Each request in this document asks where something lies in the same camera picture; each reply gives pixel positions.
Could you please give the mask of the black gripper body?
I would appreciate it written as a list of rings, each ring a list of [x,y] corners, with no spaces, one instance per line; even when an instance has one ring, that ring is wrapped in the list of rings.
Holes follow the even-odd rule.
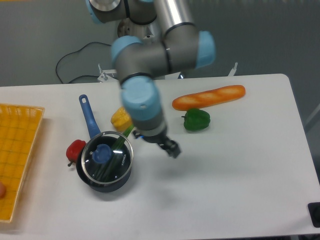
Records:
[[[160,148],[161,148],[161,144],[164,144],[166,142],[171,142],[170,138],[166,135],[164,131],[157,135],[147,136],[147,135],[143,135],[140,131],[135,129],[132,132],[132,134],[136,139],[142,138],[145,142],[148,142],[151,144],[157,144]]]

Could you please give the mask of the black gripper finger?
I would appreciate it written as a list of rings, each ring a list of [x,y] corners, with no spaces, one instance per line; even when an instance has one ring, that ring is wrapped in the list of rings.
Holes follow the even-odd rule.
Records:
[[[161,148],[167,152],[167,154],[172,157],[174,153],[174,144],[172,142],[165,142],[161,144]]]
[[[179,155],[180,155],[180,153],[181,153],[181,149],[180,149],[180,146],[179,146],[179,144],[177,143],[177,142],[175,142],[175,141],[171,141],[170,142],[170,156],[172,157],[172,158],[177,158]]]

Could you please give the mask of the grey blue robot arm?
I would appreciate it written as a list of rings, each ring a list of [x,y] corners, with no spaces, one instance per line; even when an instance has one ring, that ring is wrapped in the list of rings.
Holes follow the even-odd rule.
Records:
[[[115,40],[111,60],[122,104],[135,126],[134,135],[176,158],[180,147],[167,137],[154,79],[210,65],[216,57],[212,34],[197,29],[186,0],[88,0],[86,5],[99,23],[129,19],[139,26],[159,24],[160,39],[156,42],[145,43],[132,33]]]

